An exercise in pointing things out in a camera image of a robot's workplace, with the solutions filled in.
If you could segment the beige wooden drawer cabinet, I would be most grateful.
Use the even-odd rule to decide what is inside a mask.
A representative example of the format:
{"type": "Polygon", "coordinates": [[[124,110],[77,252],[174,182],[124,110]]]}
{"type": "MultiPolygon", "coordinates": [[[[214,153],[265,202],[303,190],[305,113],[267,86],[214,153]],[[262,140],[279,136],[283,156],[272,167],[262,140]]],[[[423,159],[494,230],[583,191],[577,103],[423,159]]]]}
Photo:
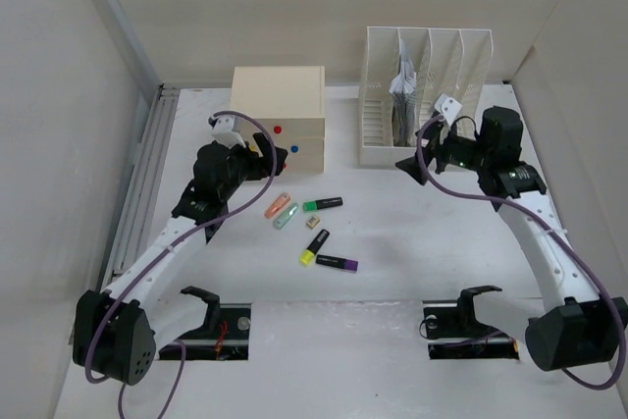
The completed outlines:
{"type": "Polygon", "coordinates": [[[236,67],[230,107],[259,122],[288,152],[286,170],[325,171],[323,66],[236,67]]]}

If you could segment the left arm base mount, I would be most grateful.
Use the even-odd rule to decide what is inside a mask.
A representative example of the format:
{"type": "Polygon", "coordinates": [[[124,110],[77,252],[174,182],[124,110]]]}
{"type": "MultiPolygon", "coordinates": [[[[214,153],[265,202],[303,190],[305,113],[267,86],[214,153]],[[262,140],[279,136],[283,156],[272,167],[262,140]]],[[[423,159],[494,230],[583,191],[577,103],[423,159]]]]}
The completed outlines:
{"type": "Polygon", "coordinates": [[[151,326],[158,360],[245,361],[252,309],[188,286],[160,299],[151,326]]]}

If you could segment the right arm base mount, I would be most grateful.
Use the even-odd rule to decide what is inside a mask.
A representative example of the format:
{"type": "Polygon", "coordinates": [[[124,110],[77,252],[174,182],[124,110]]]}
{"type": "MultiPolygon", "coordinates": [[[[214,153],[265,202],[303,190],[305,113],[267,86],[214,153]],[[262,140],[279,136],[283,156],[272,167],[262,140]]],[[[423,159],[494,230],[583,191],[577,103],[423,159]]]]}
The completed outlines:
{"type": "Polygon", "coordinates": [[[431,360],[519,360],[514,338],[476,319],[475,297],[501,292],[496,286],[463,289],[457,299],[424,300],[419,335],[431,360]]]}

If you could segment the grey booklet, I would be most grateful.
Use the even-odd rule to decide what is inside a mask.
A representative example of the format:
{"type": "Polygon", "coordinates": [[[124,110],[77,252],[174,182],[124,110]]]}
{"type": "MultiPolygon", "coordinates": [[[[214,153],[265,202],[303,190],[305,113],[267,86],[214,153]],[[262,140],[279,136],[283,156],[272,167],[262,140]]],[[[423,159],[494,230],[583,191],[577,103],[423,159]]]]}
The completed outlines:
{"type": "Polygon", "coordinates": [[[392,96],[392,143],[396,147],[409,147],[415,139],[417,74],[402,39],[399,41],[398,59],[398,73],[389,87],[392,96]]]}

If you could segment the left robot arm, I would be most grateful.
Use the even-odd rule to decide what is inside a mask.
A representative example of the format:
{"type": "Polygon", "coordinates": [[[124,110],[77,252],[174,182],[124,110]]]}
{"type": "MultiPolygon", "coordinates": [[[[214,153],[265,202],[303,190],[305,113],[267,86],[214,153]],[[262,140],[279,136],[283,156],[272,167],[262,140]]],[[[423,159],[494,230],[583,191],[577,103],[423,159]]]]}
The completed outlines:
{"type": "Polygon", "coordinates": [[[117,280],[78,301],[73,360],[92,384],[108,379],[137,384],[165,346],[192,331],[209,337],[219,328],[218,295],[188,286],[166,291],[186,263],[234,215],[229,199],[246,181],[269,183],[285,167],[288,151],[261,132],[226,146],[212,141],[196,155],[193,177],[162,233],[117,280]]]}

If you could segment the small beige eraser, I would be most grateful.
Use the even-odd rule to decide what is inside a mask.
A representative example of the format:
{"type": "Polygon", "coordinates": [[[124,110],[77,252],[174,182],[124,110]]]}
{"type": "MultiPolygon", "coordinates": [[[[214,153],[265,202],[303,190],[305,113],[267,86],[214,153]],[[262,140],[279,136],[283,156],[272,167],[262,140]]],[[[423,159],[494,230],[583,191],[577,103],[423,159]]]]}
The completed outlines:
{"type": "Polygon", "coordinates": [[[321,222],[321,218],[317,215],[312,215],[311,217],[308,218],[308,220],[306,221],[306,226],[309,229],[314,229],[316,228],[321,222]]]}

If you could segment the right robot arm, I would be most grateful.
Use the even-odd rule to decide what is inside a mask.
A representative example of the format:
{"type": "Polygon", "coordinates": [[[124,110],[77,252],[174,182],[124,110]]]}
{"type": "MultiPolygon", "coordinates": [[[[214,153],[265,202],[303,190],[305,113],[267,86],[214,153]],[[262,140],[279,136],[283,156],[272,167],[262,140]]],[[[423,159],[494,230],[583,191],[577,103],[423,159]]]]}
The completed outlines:
{"type": "Polygon", "coordinates": [[[594,386],[610,388],[627,360],[625,299],[611,296],[569,243],[543,178],[521,158],[520,115],[491,107],[472,138],[458,134],[461,118],[457,102],[437,108],[417,132],[414,156],[396,167],[449,196],[491,203],[530,265],[544,309],[534,313],[496,286],[466,288],[449,308],[428,309],[428,340],[453,350],[509,336],[538,368],[570,378],[574,367],[614,360],[611,377],[594,386]]]}

